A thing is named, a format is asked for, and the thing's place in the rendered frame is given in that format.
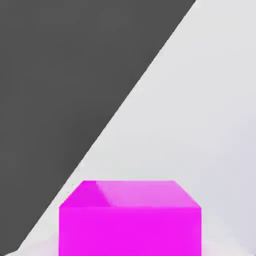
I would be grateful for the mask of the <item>small magenta cube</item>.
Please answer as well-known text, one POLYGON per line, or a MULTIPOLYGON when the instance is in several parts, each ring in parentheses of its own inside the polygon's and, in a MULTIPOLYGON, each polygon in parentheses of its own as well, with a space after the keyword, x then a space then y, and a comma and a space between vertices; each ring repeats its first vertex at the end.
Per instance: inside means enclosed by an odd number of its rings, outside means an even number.
POLYGON ((175 181, 85 180, 59 207, 58 256, 202 256, 202 209, 175 181))

